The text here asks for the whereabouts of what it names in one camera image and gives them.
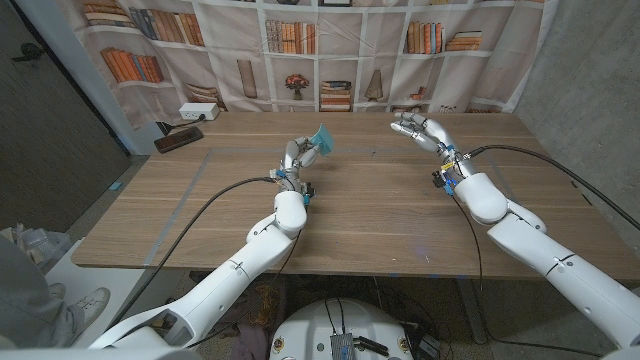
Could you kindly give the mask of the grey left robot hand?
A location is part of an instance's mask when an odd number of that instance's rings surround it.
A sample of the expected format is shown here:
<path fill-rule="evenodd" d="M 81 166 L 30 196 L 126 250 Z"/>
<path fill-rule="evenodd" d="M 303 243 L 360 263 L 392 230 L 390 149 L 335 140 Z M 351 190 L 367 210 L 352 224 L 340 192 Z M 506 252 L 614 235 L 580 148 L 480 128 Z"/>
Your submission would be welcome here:
<path fill-rule="evenodd" d="M 323 145 L 314 143 L 309 137 L 298 137 L 289 141 L 284 149 L 279 168 L 275 171 L 279 191 L 304 193 L 307 185 L 300 180 L 302 168 L 310 167 L 321 154 Z"/>

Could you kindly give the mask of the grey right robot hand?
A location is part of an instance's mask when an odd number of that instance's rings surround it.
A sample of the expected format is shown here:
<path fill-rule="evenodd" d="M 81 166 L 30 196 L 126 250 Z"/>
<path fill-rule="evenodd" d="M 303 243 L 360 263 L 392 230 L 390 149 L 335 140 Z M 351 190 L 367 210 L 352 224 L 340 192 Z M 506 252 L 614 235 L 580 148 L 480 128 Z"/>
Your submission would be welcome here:
<path fill-rule="evenodd" d="M 419 148 L 435 153 L 439 157 L 442 171 L 446 171 L 456 182 L 476 173 L 473 163 L 466 159 L 453 137 L 436 120 L 417 113 L 395 114 L 390 127 L 400 135 L 411 138 Z"/>

